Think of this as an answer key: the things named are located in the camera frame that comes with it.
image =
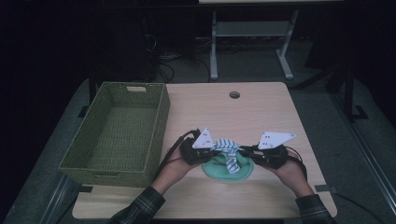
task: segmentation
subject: basket handle hole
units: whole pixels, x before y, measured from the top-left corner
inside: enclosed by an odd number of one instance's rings
[[[126,87],[128,91],[146,92],[146,87]]]

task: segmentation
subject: person's arm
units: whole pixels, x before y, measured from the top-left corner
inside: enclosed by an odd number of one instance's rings
[[[163,195],[176,182],[181,180],[192,168],[181,159],[179,149],[169,158],[158,177],[128,207],[115,214],[108,224],[150,223],[157,211],[165,203]]]
[[[289,155],[298,159],[297,155],[289,152]],[[288,160],[277,170],[264,167],[273,172],[280,181],[290,188],[296,195],[296,203],[300,209],[301,219],[304,224],[333,224],[335,220],[323,205],[323,202],[309,186],[304,173],[295,161]]]

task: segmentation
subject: wooden table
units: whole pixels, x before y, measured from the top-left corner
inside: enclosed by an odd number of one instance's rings
[[[285,146],[298,150],[308,171],[308,182],[326,185],[286,86],[268,83],[168,84],[171,99],[163,141],[163,156],[185,132],[208,127],[212,138],[254,145],[262,132],[296,133]],[[238,91],[240,98],[229,96]],[[75,218],[109,218],[143,189],[93,186],[81,192],[73,209]],[[332,216],[336,207],[329,191],[318,192]],[[155,218],[292,218],[299,216],[295,196],[271,172],[255,166],[240,182],[220,182],[199,166],[170,188]]]

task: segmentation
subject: wrist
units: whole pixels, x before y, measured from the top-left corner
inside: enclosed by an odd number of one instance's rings
[[[315,192],[311,189],[308,183],[303,183],[292,190],[297,198],[302,198],[304,196],[315,194]]]

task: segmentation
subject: table hole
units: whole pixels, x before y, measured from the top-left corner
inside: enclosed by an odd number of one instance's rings
[[[241,94],[238,91],[231,91],[230,92],[230,97],[233,99],[238,99],[241,96]]]

